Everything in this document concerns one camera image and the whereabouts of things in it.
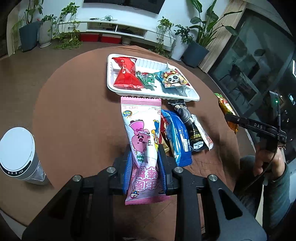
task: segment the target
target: gray planter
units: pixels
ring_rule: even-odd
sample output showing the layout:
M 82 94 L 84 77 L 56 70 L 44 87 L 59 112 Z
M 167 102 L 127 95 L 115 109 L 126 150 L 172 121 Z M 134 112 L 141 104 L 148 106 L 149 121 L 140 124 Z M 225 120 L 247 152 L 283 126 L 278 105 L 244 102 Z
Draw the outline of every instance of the gray planter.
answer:
M 51 45 L 52 25 L 53 25 L 53 20 L 47 20 L 44 23 L 41 23 L 40 28 L 39 28 L 40 48 Z
M 22 51 L 29 51 L 37 46 L 37 35 L 40 22 L 29 23 L 20 28 L 20 41 L 22 43 Z
M 208 50 L 198 43 L 191 43 L 183 54 L 183 62 L 193 68 L 196 68 L 204 57 L 208 54 Z

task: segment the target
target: silver bolt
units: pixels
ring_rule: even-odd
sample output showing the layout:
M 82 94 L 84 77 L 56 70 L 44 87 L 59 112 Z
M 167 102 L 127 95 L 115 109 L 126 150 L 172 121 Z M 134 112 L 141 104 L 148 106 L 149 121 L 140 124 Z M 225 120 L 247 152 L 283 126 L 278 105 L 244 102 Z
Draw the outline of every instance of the silver bolt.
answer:
M 81 180 L 81 176 L 80 176 L 80 175 L 75 175 L 75 176 L 72 178 L 72 180 L 73 180 L 74 182 L 79 182 L 79 181 Z
M 116 170 L 115 167 L 108 167 L 107 168 L 108 173 L 113 173 L 113 172 L 115 172 L 115 170 Z
M 177 172 L 177 173 L 181 173 L 181 172 L 183 172 L 183 168 L 182 167 L 175 167 L 175 172 Z
M 214 174 L 211 174 L 211 175 L 209 175 L 209 179 L 210 179 L 212 182 L 215 182 L 215 181 L 218 180 L 218 177 L 217 177 L 216 175 L 214 175 Z

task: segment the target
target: white and pink wrapper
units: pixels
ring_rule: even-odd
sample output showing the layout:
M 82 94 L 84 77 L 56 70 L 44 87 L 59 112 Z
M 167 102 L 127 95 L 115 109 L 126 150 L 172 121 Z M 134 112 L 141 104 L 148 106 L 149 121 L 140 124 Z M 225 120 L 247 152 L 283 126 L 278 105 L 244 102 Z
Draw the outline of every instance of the white and pink wrapper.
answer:
M 168 199 L 169 196 L 163 194 L 157 168 L 161 99 L 121 97 L 121 113 L 133 157 L 125 204 L 148 204 Z

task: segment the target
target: curtain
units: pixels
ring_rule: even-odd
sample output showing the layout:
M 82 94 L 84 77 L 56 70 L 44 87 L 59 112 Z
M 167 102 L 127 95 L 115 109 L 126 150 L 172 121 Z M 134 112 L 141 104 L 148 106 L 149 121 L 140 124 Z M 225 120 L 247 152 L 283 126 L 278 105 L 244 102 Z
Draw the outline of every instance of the curtain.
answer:
M 239 20 L 242 17 L 242 14 L 244 13 L 244 10 L 246 9 L 246 4 L 247 3 L 242 0 L 230 0 L 222 16 L 228 12 L 237 12 L 241 10 L 242 12 L 227 15 L 223 18 L 222 21 L 219 22 L 219 25 L 217 27 L 220 27 L 223 24 L 236 28 Z M 210 68 L 213 66 L 214 62 L 224 49 L 225 45 L 231 37 L 231 33 L 229 33 L 225 28 L 220 28 L 214 36 L 216 38 L 207 47 L 209 53 L 199 65 L 199 68 L 206 73 L 210 70 Z

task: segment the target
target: red storage box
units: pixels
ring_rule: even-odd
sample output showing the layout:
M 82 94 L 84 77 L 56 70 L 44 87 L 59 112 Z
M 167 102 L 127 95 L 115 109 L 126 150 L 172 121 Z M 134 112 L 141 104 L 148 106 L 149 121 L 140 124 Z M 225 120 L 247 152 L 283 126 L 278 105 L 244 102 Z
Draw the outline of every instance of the red storage box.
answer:
M 102 34 L 101 42 L 111 43 L 111 44 L 120 44 L 121 36 L 120 35 L 112 35 L 112 34 Z
M 80 34 L 80 41 L 82 42 L 98 42 L 99 34 Z

